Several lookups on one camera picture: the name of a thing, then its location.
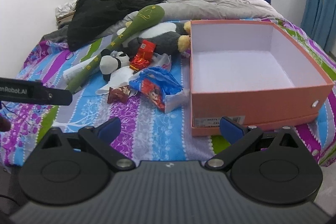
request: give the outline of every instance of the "stuffed animal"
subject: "stuffed animal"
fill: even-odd
[[[101,51],[99,68],[106,82],[110,81],[111,73],[129,66],[129,57],[124,52],[118,52],[115,57],[111,56],[111,51],[103,49]]]
[[[121,35],[125,28],[117,31]],[[144,31],[138,32],[126,39],[118,50],[125,52],[133,58],[142,40],[146,39],[156,45],[154,52],[157,54],[173,55],[177,52],[184,52],[190,47],[190,21],[186,23],[163,22]]]

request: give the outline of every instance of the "bed sheet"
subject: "bed sheet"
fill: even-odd
[[[271,21],[294,37],[299,44],[336,80],[336,64],[307,37],[303,30],[279,19],[251,19]],[[84,61],[110,43],[110,35],[71,53],[65,43],[40,42],[26,59],[19,79],[41,80],[48,87],[65,88],[62,73]],[[183,86],[189,86],[189,60],[173,59],[171,73]],[[0,157],[5,165],[22,165],[51,126],[64,132],[76,132],[87,125],[98,126],[110,117],[119,117],[122,130],[111,146],[136,163],[140,160],[207,160],[229,144],[221,136],[192,138],[189,105],[169,114],[159,112],[142,95],[131,97],[127,104],[107,104],[107,96],[95,91],[105,84],[100,74],[73,96],[70,106],[38,106],[6,103],[4,113],[12,122],[12,130],[0,133]],[[322,165],[336,160],[336,89],[328,96],[318,118],[309,124],[295,127],[313,157]]]

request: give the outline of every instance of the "black cloth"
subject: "black cloth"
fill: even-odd
[[[91,42],[111,25],[131,12],[159,4],[164,0],[78,0],[76,11],[68,27],[70,51]]]

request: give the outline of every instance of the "open cardboard box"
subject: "open cardboard box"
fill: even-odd
[[[263,130],[311,122],[333,82],[272,22],[200,20],[191,24],[192,135],[219,135],[232,117]]]

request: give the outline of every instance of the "green plush bat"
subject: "green plush bat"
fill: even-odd
[[[149,5],[142,8],[134,18],[131,25],[129,25],[122,34],[114,39],[111,44],[106,47],[106,49],[113,51],[130,36],[158,24],[164,15],[165,12],[163,8],[157,5]],[[78,73],[78,75],[70,80],[66,89],[70,90],[72,94],[76,93],[83,83],[88,80],[91,73],[98,67],[100,60],[101,54],[98,54],[93,61],[91,61],[80,73]]]

